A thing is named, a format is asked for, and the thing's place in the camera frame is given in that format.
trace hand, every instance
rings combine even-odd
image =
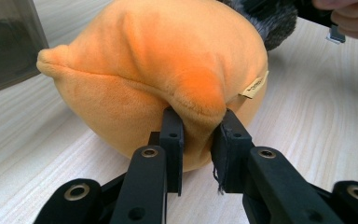
[[[343,35],[358,39],[358,0],[312,0],[319,9],[333,10],[331,21]]]

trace plush fabric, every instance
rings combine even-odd
[[[184,171],[211,161],[213,130],[227,107],[248,124],[266,85],[253,99],[240,93],[268,71],[253,25],[214,0],[116,0],[70,45],[40,51],[37,67],[127,157],[160,130],[172,106],[185,125]]]

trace black object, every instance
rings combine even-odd
[[[0,90],[36,76],[37,53],[48,48],[32,0],[0,0]]]
[[[165,223],[166,194],[182,187],[185,141],[171,108],[162,126],[149,146],[134,152],[126,174],[102,187],[89,179],[62,185],[35,223]],[[358,223],[358,182],[337,182],[332,193],[312,186],[278,150],[255,147],[230,110],[214,132],[211,153],[219,189],[243,194],[251,223]]]

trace fabric label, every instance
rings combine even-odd
[[[257,92],[264,86],[264,83],[266,83],[268,75],[269,71],[267,71],[263,77],[257,77],[240,95],[253,99]]]

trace wood grain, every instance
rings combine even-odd
[[[109,1],[34,0],[49,45],[71,42]],[[248,131],[279,149],[311,183],[331,190],[358,181],[358,40],[326,41],[328,30],[298,20],[269,53],[268,92]],[[0,223],[32,223],[63,183],[104,184],[129,160],[95,135],[43,75],[0,91]],[[168,223],[247,223],[240,195],[217,194],[212,165],[186,173],[169,195]]]

